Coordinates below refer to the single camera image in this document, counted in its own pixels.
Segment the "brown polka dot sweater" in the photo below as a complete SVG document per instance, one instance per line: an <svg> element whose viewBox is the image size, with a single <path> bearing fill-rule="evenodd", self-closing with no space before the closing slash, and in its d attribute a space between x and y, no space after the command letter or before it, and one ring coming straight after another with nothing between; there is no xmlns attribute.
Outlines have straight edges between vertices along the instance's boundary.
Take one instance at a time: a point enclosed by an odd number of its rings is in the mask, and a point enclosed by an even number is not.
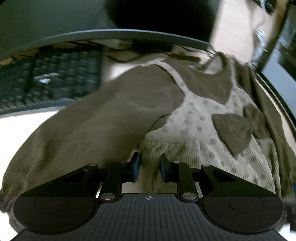
<svg viewBox="0 0 296 241"><path fill-rule="evenodd" d="M218 53L201 69L170 57L128 70L43 122L4 174L1 211L25 191L87 164L139 151L139 192L174 192L159 158L211 164L281 198L293 195L295 153L252 69Z"/></svg>

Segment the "black keyboard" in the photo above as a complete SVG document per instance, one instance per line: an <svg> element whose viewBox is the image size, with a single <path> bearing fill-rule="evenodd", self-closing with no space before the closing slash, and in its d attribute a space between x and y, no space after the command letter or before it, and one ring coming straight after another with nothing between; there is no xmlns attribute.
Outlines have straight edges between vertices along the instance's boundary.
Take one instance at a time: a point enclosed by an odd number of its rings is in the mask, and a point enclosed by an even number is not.
<svg viewBox="0 0 296 241"><path fill-rule="evenodd" d="M1 115L66 106L103 85L103 48L43 48L1 66Z"/></svg>

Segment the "white glass-sided computer case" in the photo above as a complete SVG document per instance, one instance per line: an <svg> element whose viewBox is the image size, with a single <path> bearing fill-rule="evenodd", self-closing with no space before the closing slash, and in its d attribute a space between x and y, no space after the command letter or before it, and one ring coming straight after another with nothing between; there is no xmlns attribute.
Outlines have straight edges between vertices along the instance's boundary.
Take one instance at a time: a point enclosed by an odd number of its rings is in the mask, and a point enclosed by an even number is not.
<svg viewBox="0 0 296 241"><path fill-rule="evenodd" d="M288 2L280 33L267 50L256 72L276 96L295 129L295 1Z"/></svg>

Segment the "black curved monitor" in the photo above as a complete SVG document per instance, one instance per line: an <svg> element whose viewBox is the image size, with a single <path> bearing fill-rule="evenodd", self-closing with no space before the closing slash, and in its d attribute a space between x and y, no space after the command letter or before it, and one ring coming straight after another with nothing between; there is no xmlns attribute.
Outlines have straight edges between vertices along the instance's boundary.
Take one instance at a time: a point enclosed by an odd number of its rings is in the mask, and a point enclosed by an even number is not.
<svg viewBox="0 0 296 241"><path fill-rule="evenodd" d="M60 42L138 39L206 49L219 1L1 1L1 60Z"/></svg>

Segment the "black wall power strip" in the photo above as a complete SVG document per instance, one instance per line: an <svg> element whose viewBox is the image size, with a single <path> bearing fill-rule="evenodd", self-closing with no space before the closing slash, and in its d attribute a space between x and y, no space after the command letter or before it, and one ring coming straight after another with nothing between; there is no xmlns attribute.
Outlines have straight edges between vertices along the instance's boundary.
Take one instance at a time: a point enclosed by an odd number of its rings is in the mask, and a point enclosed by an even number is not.
<svg viewBox="0 0 296 241"><path fill-rule="evenodd" d="M258 6L261 7L261 2L264 2L264 9L268 14L274 13L276 5L277 5L277 0L265 0L265 1L260 1L260 0L253 0Z"/></svg>

